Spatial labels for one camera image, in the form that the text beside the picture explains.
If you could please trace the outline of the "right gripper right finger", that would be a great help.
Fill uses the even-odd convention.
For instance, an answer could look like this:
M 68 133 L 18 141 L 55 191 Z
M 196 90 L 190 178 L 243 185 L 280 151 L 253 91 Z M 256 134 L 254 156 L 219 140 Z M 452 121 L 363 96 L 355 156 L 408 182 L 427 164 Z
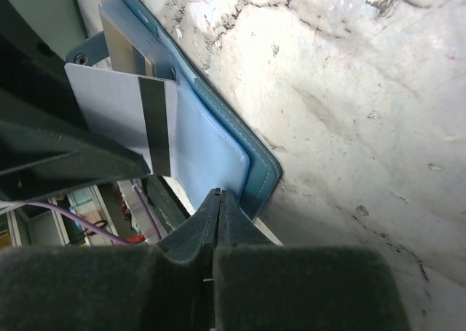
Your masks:
M 218 330 L 408 330 L 387 261 L 362 247 L 273 244 L 221 195 L 213 260 Z

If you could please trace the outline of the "white magnetic stripe card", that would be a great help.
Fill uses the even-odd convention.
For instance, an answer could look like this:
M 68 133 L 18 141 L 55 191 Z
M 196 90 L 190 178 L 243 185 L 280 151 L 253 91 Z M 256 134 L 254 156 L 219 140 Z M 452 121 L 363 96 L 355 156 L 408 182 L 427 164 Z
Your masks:
M 73 63 L 65 71 L 92 132 L 141 155 L 150 175 L 172 175 L 175 81 Z

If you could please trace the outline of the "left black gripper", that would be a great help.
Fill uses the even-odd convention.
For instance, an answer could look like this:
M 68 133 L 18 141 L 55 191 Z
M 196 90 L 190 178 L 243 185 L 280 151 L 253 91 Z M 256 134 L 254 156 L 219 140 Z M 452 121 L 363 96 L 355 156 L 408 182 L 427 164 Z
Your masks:
M 85 186 L 143 178 L 143 157 L 87 129 L 65 62 L 1 0 L 1 199 L 39 200 Z M 74 127 L 18 124 L 38 117 Z

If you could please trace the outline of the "gold credit card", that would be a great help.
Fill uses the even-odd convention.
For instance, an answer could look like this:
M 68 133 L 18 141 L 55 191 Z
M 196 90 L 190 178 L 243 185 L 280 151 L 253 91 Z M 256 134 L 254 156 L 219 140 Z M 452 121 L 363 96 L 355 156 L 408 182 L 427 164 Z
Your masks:
M 115 71 L 156 76 L 155 38 L 131 12 L 100 9 L 108 53 Z

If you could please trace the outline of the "teal leather card holder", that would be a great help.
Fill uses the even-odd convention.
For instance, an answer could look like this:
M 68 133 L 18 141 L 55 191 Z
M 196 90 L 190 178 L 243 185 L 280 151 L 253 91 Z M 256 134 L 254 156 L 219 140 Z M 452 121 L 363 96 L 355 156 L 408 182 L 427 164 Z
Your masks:
M 193 68 L 140 0 L 105 0 L 100 9 L 131 12 L 155 38 L 156 76 L 178 85 L 175 110 L 176 179 L 194 207 L 212 188 L 230 190 L 255 218 L 282 173 L 278 160 Z M 114 71 L 103 30 L 71 50 L 67 63 Z

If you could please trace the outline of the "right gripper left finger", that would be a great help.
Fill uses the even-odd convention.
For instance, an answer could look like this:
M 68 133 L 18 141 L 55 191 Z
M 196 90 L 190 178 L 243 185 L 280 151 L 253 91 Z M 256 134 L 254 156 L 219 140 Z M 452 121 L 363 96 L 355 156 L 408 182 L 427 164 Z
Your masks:
M 221 192 L 154 245 L 1 251 L 3 330 L 209 330 Z

